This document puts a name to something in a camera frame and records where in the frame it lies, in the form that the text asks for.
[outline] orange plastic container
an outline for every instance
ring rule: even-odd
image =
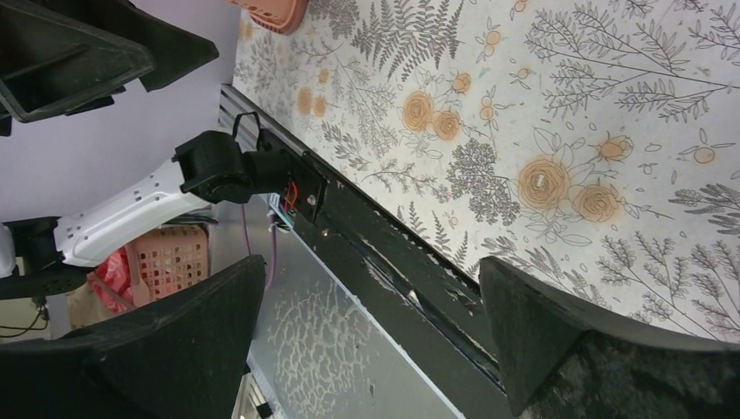
[[[141,307],[209,276],[208,236],[196,225],[149,231],[126,245],[134,306]]]
[[[282,35],[298,29],[308,7],[308,0],[229,1],[246,9],[255,23]]]

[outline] wall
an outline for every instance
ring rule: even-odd
[[[240,9],[223,0],[134,3],[215,42],[221,57],[158,92],[145,93],[136,80],[108,108],[14,123],[13,135],[0,138],[0,222],[89,208],[216,126],[219,86],[234,69]]]

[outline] table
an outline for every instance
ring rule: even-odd
[[[740,341],[736,3],[312,0],[234,86],[472,278]]]

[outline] gray floor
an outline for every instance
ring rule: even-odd
[[[220,225],[210,238],[216,271],[246,254],[239,210],[216,207]],[[269,262],[266,203],[253,198],[246,213],[252,250]],[[278,234],[277,240],[277,275],[265,293],[250,357],[281,415],[458,416],[297,237]]]

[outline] floral pattern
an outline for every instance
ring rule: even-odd
[[[739,66],[734,0],[311,0],[234,85],[472,278],[740,342]]]

